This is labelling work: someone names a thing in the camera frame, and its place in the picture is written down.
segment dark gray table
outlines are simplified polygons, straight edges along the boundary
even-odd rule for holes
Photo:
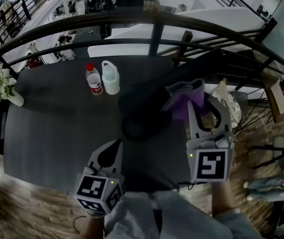
[[[127,190],[173,189],[189,179],[182,122],[173,121],[144,142],[127,140],[121,130],[119,94],[93,96],[85,78],[91,62],[101,72],[110,60],[119,70],[121,91],[171,70],[168,57],[117,56],[50,64],[21,72],[16,90],[23,107],[10,105],[4,142],[4,171],[15,178],[72,192],[91,153],[104,143],[124,140]]]

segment person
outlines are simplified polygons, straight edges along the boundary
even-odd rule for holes
[[[229,181],[212,183],[212,215],[173,191],[126,192],[107,216],[90,212],[80,235],[73,239],[262,238],[236,209]]]
[[[263,199],[269,202],[284,201],[284,174],[245,181],[243,187],[251,190],[246,197],[248,201],[253,199]]]

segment white plastic jug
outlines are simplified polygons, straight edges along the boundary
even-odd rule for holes
[[[115,95],[120,91],[118,68],[107,60],[102,62],[102,81],[104,89],[109,95]]]

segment plastic bottle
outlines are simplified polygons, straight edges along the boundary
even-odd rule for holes
[[[94,67],[94,64],[87,64],[86,79],[90,86],[93,95],[101,95],[103,92],[103,86],[101,83],[101,77],[98,70]]]
[[[102,62],[102,81],[109,95],[115,95],[120,91],[118,68],[107,60]]]

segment potted plant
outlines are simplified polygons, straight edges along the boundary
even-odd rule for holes
[[[11,78],[9,69],[0,69],[0,101],[8,99],[13,104],[22,106],[24,99],[9,85],[9,78]]]

